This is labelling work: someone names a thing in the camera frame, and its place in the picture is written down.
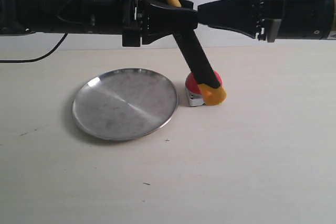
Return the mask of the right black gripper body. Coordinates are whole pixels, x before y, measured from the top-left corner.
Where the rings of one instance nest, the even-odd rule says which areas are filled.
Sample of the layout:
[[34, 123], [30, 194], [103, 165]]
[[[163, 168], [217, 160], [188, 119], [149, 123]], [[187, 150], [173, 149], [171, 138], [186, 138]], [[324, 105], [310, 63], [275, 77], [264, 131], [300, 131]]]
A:
[[260, 0], [259, 40], [335, 40], [335, 0]]

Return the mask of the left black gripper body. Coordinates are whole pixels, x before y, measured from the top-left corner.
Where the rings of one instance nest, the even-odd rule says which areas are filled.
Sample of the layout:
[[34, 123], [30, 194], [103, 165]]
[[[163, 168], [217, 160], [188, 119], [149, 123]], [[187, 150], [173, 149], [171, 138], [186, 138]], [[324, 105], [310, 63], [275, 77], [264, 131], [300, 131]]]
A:
[[121, 35], [123, 47], [147, 44], [149, 28], [146, 23], [144, 0], [119, 0], [121, 8]]

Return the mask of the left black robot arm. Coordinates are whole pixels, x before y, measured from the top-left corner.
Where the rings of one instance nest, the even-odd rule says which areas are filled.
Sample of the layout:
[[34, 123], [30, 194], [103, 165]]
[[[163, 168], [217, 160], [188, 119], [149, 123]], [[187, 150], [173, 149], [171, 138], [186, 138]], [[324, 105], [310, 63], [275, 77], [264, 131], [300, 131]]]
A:
[[1, 35], [33, 33], [121, 35], [125, 47], [139, 47], [194, 30], [193, 3], [166, 0], [1, 0]]

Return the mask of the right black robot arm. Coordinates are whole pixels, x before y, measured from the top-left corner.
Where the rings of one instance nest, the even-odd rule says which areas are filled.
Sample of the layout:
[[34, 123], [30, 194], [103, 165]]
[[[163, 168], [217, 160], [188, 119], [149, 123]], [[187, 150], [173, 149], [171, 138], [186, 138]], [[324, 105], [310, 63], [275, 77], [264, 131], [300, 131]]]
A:
[[197, 12], [202, 25], [266, 42], [335, 39], [335, 0], [217, 0]]

